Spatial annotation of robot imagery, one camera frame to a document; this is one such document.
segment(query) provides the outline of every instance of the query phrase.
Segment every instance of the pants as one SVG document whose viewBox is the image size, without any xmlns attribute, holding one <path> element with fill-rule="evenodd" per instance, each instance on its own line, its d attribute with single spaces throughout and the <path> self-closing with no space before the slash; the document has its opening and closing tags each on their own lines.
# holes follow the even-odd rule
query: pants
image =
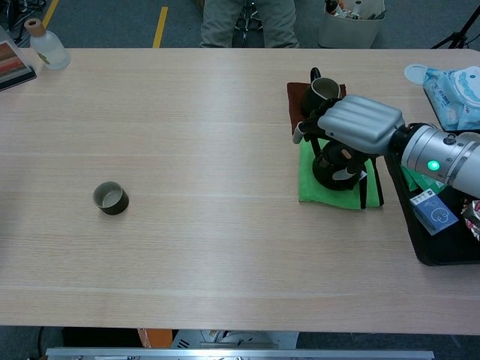
<svg viewBox="0 0 480 360">
<path fill-rule="evenodd" d="M 245 0 L 205 0 L 200 47 L 231 47 L 233 31 Z M 293 25 L 293 0 L 257 0 L 265 47 L 299 47 Z"/>
</svg>

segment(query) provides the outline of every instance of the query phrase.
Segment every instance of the brown cloth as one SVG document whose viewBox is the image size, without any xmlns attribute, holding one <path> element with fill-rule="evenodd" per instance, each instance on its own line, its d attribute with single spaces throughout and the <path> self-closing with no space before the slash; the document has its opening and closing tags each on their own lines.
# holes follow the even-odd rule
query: brown cloth
<svg viewBox="0 0 480 360">
<path fill-rule="evenodd" d="M 292 134 L 299 122 L 304 122 L 306 118 L 302 114 L 302 97 L 307 91 L 310 84 L 305 82 L 289 82 L 286 84 L 286 92 L 288 94 L 288 112 L 290 114 L 290 122 L 292 123 Z M 341 97 L 347 95 L 347 87 L 345 84 L 340 85 Z"/>
</svg>

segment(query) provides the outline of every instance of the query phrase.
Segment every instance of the mug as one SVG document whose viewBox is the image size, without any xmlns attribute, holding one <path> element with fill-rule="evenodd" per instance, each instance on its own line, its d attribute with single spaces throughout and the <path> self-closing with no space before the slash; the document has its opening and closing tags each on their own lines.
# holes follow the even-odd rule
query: mug
<svg viewBox="0 0 480 360">
<path fill-rule="evenodd" d="M 323 101 L 340 96 L 340 85 L 332 79 L 322 77 L 320 71 L 314 67 L 310 71 L 310 86 L 301 98 L 301 113 L 308 117 Z"/>
</svg>

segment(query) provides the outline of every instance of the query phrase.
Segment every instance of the tripod stand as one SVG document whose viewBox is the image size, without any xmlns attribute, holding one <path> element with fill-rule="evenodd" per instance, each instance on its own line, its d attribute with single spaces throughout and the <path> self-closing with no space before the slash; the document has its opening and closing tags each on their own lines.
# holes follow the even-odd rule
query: tripod stand
<svg viewBox="0 0 480 360">
<path fill-rule="evenodd" d="M 480 5 L 477 7 L 477 9 L 472 14 L 472 16 L 468 19 L 468 21 L 460 30 L 460 32 L 454 32 L 453 34 L 448 36 L 446 39 L 443 39 L 442 41 L 440 41 L 437 45 L 434 45 L 432 49 L 438 49 L 442 45 L 447 44 L 449 41 L 451 41 L 451 44 L 448 47 L 449 49 L 463 49 L 467 41 L 468 29 L 470 29 L 470 27 L 477 20 L 479 15 L 480 15 Z"/>
</svg>

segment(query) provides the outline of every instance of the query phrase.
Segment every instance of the small cup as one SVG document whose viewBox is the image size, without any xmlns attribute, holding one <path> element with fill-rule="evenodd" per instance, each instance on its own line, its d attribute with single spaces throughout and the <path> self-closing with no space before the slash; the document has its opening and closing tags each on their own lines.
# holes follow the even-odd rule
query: small cup
<svg viewBox="0 0 480 360">
<path fill-rule="evenodd" d="M 310 71 L 310 86 L 301 98 L 301 113 L 308 117 L 323 101 L 340 96 L 340 85 L 332 79 L 320 77 L 319 70 L 314 67 Z"/>
<path fill-rule="evenodd" d="M 105 214 L 117 215 L 127 208 L 128 195 L 119 184 L 107 181 L 95 189 L 93 201 Z"/>
</svg>

